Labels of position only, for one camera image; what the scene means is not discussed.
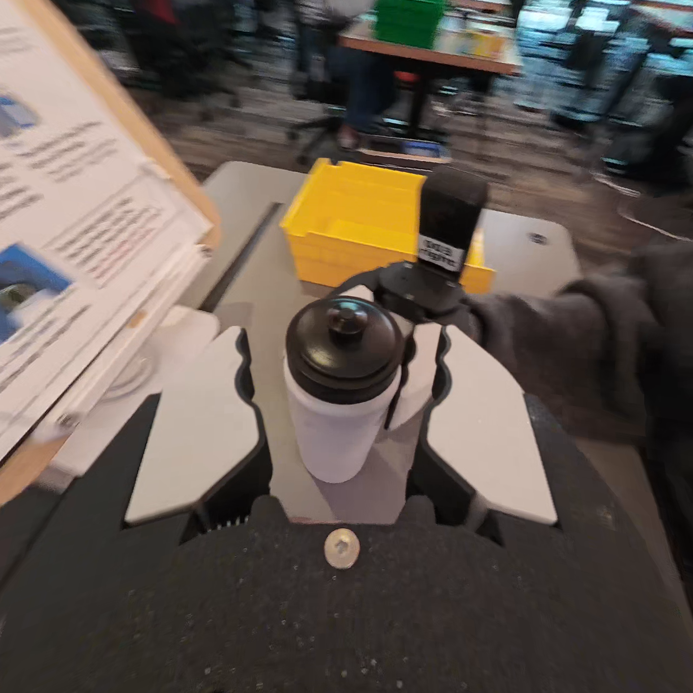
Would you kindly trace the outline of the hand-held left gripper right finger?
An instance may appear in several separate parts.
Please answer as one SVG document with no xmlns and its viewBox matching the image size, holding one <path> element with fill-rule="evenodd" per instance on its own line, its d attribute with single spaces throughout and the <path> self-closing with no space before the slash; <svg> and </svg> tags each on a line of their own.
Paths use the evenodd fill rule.
<svg viewBox="0 0 693 693">
<path fill-rule="evenodd" d="M 492 513 L 558 523 L 524 391 L 456 326 L 441 330 L 432 400 L 423 411 L 409 496 L 438 523 L 478 531 Z"/>
</svg>

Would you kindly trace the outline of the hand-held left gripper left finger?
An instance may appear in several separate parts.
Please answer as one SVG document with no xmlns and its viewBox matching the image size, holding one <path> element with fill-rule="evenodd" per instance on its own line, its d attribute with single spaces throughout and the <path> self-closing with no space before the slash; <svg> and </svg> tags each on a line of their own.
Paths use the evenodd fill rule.
<svg viewBox="0 0 693 693">
<path fill-rule="evenodd" d="M 273 463 L 254 402 L 247 331 L 217 336 L 162 389 L 124 521 L 185 514 L 201 530 L 246 523 Z"/>
</svg>

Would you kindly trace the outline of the yellow plastic bin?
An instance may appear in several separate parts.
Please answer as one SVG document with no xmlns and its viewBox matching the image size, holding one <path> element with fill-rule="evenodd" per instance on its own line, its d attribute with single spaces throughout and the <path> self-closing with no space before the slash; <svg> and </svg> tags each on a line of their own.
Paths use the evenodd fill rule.
<svg viewBox="0 0 693 693">
<path fill-rule="evenodd" d="M 427 178 L 480 190 L 487 180 L 458 166 L 428 175 L 329 159 L 315 161 L 283 216 L 298 279 L 336 288 L 359 273 L 425 259 L 452 270 L 462 251 L 420 225 Z"/>
</svg>

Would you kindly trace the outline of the black bottle lid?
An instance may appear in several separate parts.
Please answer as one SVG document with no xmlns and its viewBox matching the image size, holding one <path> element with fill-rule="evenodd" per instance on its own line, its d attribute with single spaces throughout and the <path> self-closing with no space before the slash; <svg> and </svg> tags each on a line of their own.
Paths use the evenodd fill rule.
<svg viewBox="0 0 693 693">
<path fill-rule="evenodd" d="M 375 399 L 394 382 L 405 338 L 385 309 L 368 299 L 338 295 L 296 313 L 285 351 L 301 390 L 325 403 L 355 405 Z"/>
</svg>

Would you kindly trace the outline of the white plastic bottle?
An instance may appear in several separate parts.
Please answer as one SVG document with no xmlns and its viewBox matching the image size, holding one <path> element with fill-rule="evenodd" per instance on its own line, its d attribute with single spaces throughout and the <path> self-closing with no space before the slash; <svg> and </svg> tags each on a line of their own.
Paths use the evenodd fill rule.
<svg viewBox="0 0 693 693">
<path fill-rule="evenodd" d="M 364 466 L 389 406 L 398 391 L 401 368 L 392 383 L 371 400 L 355 404 L 327 403 L 305 392 L 283 362 L 288 406 L 299 453 L 308 472 L 319 481 L 340 484 Z"/>
</svg>

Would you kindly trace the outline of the wooden instruction board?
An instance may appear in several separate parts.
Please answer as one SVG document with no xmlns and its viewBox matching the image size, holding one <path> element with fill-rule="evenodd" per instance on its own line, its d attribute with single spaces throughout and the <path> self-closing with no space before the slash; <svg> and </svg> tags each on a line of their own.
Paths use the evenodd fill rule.
<svg viewBox="0 0 693 693">
<path fill-rule="evenodd" d="M 12 1 L 23 11 L 61 55 L 71 70 L 96 94 L 118 126 L 138 148 L 144 172 L 174 186 L 209 223 L 209 229 L 196 245 L 186 247 L 168 265 L 138 310 L 111 342 L 99 352 L 80 376 L 41 418 L 38 427 L 7 456 L 1 465 L 1 504 L 5 505 L 34 483 L 48 468 L 83 420 L 113 385 L 136 350 L 161 324 L 181 296 L 202 272 L 221 246 L 221 217 L 189 169 L 178 158 L 167 140 L 152 124 L 131 95 L 98 58 L 65 15 L 50 1 Z"/>
</svg>

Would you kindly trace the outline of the wooden table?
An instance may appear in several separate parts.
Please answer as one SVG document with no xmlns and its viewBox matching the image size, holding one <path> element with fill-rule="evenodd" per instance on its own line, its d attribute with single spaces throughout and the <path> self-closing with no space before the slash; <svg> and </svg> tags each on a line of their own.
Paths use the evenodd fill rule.
<svg viewBox="0 0 693 693">
<path fill-rule="evenodd" d="M 522 61 L 508 1 L 447 1 L 432 49 L 378 41 L 375 11 L 370 10 L 339 34 L 338 44 L 391 56 L 395 71 L 432 77 L 473 71 L 520 75 Z"/>
</svg>

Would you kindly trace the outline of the instruction board on stand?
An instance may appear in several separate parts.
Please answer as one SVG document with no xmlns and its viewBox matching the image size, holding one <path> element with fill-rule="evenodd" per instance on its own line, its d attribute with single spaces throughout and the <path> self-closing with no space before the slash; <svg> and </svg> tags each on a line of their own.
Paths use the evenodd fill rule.
<svg viewBox="0 0 693 693">
<path fill-rule="evenodd" d="M 118 118 L 122 90 L 46 7 L 1 2 L 1 458 L 215 222 Z"/>
</svg>

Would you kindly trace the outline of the green plastic bin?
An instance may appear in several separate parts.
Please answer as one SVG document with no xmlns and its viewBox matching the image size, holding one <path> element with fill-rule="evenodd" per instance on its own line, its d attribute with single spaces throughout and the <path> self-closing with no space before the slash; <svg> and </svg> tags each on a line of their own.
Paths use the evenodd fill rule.
<svg viewBox="0 0 693 693">
<path fill-rule="evenodd" d="M 377 1 L 374 35 L 378 41 L 432 49 L 447 1 Z"/>
</svg>

